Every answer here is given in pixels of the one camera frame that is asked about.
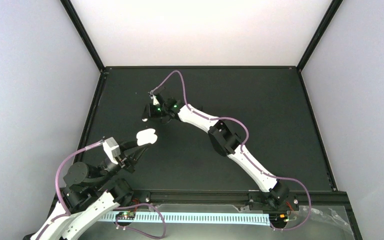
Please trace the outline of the white earbud charging case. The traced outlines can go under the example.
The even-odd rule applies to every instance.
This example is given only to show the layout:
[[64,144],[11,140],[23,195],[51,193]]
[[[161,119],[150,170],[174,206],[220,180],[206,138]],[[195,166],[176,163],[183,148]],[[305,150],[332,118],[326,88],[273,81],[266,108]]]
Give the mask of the white earbud charging case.
[[155,129],[147,128],[147,129],[144,129],[144,130],[137,132],[136,139],[137,139],[136,142],[137,142],[138,146],[144,146],[147,144],[152,145],[157,141],[158,136],[156,135]]

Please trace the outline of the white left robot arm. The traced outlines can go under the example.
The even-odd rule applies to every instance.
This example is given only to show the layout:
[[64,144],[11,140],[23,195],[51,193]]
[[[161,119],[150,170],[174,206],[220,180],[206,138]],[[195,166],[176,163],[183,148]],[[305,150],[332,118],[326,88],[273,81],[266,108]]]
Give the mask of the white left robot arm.
[[73,163],[63,177],[65,187],[59,186],[61,171],[55,175],[57,201],[47,220],[25,240],[77,240],[89,227],[117,207],[127,207],[134,191],[122,177],[122,171],[133,173],[135,165],[150,142],[139,140],[117,144],[114,138],[100,140],[69,155],[63,162],[79,153],[102,146],[107,159],[98,166],[85,162]]

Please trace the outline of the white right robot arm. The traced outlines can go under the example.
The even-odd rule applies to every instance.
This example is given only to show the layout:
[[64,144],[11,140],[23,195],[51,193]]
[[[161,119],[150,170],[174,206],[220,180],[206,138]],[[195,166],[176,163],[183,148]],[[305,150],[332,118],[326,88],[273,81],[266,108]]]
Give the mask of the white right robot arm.
[[278,177],[272,175],[248,151],[245,142],[233,129],[231,117],[209,115],[190,104],[161,93],[150,93],[152,103],[145,106],[144,121],[159,119],[161,122],[178,120],[190,124],[207,133],[213,149],[221,156],[228,157],[238,164],[264,193],[263,202],[273,210],[279,209],[289,196],[289,187]]

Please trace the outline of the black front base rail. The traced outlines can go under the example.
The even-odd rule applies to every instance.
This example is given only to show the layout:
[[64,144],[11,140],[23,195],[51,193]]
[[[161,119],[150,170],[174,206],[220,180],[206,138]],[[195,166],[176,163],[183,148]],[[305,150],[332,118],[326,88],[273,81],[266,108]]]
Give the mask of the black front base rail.
[[266,203],[281,198],[269,192],[231,190],[163,190],[134,189],[133,200],[153,204],[244,204],[248,202]]

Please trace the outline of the black frame post left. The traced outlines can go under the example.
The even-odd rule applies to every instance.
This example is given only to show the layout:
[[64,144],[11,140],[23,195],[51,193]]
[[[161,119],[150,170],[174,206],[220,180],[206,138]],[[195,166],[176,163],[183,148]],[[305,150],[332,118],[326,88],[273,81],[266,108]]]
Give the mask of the black frame post left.
[[89,34],[87,33],[86,28],[84,27],[84,24],[82,23],[73,3],[71,0],[60,0],[62,6],[64,7],[68,17],[70,18],[73,26],[75,27],[78,35],[80,36],[84,46],[86,47],[89,55],[91,56],[92,60],[94,61],[97,69],[100,72],[103,72],[105,69],[105,65],[103,61],[101,60]]

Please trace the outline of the black frame post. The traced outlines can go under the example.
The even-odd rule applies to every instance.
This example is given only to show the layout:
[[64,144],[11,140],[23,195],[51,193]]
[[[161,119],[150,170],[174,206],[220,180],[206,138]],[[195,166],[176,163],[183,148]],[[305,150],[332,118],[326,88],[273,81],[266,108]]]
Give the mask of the black frame post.
[[84,27],[84,24],[82,23],[73,3],[71,0],[60,0],[62,6],[64,7],[68,17],[70,18],[73,26],[75,27],[78,35],[80,36],[84,46],[86,47],[89,55],[91,56],[92,60],[94,61],[97,69],[100,72],[103,72],[105,69],[105,65],[103,61],[101,60],[89,34],[87,33],[86,28]]
[[303,71],[306,64],[310,60],[310,57],[312,56],[313,52],[315,51],[318,43],[322,39],[324,33],[326,32],[328,26],[330,25],[331,21],[333,20],[336,12],[340,8],[343,0],[332,0],[323,15],[319,25],[317,26],[309,44],[307,45],[301,59],[299,60],[296,69],[299,73]]

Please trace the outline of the black frame post right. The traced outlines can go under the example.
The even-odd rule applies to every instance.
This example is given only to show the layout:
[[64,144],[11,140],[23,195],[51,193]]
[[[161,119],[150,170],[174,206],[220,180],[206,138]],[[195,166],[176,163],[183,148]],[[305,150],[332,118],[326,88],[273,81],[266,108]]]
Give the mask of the black frame post right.
[[324,33],[326,32],[328,26],[330,25],[331,21],[333,20],[336,12],[340,8],[343,0],[332,0],[323,15],[319,25],[317,26],[309,44],[307,45],[301,59],[299,60],[296,69],[299,73],[303,71],[306,64],[310,60],[310,57],[312,56],[313,52],[315,51],[318,43],[322,39]]

